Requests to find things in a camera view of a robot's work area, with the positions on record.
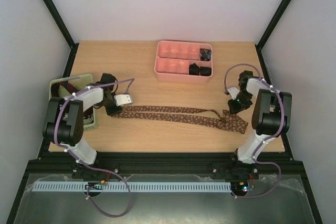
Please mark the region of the brown floral tie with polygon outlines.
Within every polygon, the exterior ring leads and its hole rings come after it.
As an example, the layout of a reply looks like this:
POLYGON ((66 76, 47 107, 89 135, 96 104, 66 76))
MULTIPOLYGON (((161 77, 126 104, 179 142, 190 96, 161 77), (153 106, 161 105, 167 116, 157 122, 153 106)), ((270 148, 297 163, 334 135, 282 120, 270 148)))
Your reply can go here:
POLYGON ((248 126, 248 122, 237 114, 231 114, 228 110, 223 110, 219 113, 213 109, 180 106, 126 106, 121 109, 121 112, 112 115, 112 117, 185 123, 240 134, 245 134, 248 126))

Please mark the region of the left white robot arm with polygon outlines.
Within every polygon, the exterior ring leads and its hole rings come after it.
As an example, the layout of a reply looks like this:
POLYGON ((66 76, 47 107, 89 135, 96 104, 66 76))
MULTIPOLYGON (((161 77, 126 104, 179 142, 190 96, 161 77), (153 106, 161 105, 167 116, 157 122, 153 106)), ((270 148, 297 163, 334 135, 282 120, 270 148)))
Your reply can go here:
POLYGON ((104 179, 106 175, 118 177, 118 171, 99 166, 98 152, 85 140, 86 119, 94 119, 95 109, 105 107, 107 115, 117 115, 122 106, 132 104, 128 91, 116 95, 121 81, 104 73, 96 83, 84 83, 80 88, 63 78, 50 86, 50 100, 43 126, 44 139, 61 147, 74 158, 72 173, 87 179, 104 179))

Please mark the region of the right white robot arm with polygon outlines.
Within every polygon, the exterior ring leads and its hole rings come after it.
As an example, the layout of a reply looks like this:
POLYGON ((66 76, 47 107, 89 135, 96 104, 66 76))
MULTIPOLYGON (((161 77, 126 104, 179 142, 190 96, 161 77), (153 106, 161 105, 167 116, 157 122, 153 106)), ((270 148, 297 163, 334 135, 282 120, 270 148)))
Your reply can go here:
POLYGON ((251 71, 243 71, 238 78, 239 88, 229 88, 229 112, 237 114, 251 105, 252 133, 232 156, 228 172, 233 178, 246 178, 254 174, 256 159, 272 140, 287 133, 290 127, 292 94, 279 91, 251 71))

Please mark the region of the green perforated basket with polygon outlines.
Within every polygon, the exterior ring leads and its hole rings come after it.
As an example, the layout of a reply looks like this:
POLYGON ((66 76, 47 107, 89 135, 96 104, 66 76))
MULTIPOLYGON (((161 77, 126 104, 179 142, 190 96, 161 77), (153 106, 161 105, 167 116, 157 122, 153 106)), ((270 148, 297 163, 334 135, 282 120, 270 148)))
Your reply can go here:
MULTIPOLYGON (((66 77, 66 78, 60 78, 52 80, 49 84, 49 99, 51 99, 50 94, 50 87, 53 83, 61 82, 61 81, 68 81, 73 86, 75 86, 79 90, 83 90, 88 84, 91 84, 93 81, 91 74, 81 74, 78 76, 72 76, 72 77, 66 77)), ((94 130, 98 128, 98 125, 96 123, 96 110, 93 107, 90 107, 86 111, 84 111, 84 117, 83 117, 83 125, 84 130, 94 130)))

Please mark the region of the rolled black tie right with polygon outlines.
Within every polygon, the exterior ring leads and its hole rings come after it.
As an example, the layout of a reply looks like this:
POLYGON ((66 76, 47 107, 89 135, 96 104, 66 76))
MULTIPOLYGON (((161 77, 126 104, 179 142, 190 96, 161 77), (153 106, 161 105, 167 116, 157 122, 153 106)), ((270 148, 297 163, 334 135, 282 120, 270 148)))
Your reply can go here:
POLYGON ((210 67, 200 67, 199 73, 201 76, 209 77, 212 75, 212 69, 210 67))

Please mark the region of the rolled black tie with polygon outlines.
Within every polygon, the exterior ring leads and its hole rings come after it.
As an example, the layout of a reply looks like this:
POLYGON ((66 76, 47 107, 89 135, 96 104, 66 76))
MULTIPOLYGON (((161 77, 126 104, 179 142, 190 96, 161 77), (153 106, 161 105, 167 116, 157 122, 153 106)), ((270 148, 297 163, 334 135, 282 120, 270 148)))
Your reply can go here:
POLYGON ((199 73, 201 76, 209 77, 212 75, 212 69, 210 67, 200 67, 199 73))
POLYGON ((193 75, 193 76, 200 75, 200 67, 196 63, 189 65, 189 75, 193 75))

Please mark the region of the red black striped tie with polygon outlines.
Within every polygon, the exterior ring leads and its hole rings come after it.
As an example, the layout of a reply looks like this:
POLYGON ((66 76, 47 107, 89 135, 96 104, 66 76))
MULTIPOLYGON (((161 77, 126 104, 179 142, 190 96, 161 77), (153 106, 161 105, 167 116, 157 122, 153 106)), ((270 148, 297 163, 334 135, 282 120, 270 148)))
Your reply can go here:
POLYGON ((66 97, 73 93, 77 93, 79 89, 73 86, 68 81, 53 83, 50 87, 51 97, 66 97))

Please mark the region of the rolled black tie left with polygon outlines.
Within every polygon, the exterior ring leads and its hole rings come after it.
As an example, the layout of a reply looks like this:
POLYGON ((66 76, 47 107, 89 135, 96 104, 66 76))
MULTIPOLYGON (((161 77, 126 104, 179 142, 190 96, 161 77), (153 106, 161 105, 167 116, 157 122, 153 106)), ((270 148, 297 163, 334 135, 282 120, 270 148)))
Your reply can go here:
POLYGON ((200 75, 200 67, 196 63, 189 65, 189 75, 193 75, 193 76, 200 75))

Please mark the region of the rolled blue patterned tie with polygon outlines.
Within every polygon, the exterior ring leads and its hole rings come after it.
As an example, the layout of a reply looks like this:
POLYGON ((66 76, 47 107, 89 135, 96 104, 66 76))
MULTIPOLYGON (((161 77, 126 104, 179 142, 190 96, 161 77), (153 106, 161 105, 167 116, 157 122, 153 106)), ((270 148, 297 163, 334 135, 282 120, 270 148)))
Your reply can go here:
POLYGON ((210 49, 201 48, 199 56, 200 61, 210 61, 212 58, 212 51, 210 49))

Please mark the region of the pink compartment organizer box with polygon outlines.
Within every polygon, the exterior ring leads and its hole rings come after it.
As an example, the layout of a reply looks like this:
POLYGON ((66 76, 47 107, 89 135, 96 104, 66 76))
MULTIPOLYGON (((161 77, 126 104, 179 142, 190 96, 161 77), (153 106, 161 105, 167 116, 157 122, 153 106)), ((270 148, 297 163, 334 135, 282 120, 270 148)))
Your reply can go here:
POLYGON ((213 49, 210 44, 199 42, 161 40, 158 43, 154 72, 159 81, 207 84, 211 76, 189 75, 189 65, 196 63, 199 67, 210 67, 213 75, 213 49), (199 50, 210 49, 210 61, 200 61, 199 50))

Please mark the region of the black aluminium frame rail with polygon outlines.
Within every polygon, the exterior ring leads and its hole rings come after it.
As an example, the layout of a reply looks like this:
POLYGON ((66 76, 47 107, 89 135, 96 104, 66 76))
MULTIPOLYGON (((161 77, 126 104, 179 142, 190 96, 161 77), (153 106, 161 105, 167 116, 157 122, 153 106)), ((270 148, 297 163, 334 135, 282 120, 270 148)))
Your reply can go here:
MULTIPOLYGON (((112 153, 100 152, 96 168, 121 176, 130 175, 197 175, 213 179, 248 179, 260 174, 307 176, 304 165, 288 153, 262 153, 258 164, 234 161, 232 153, 112 153)), ((44 154, 28 162, 24 175, 69 174, 72 178, 96 180, 107 173, 90 170, 65 153, 44 154)))

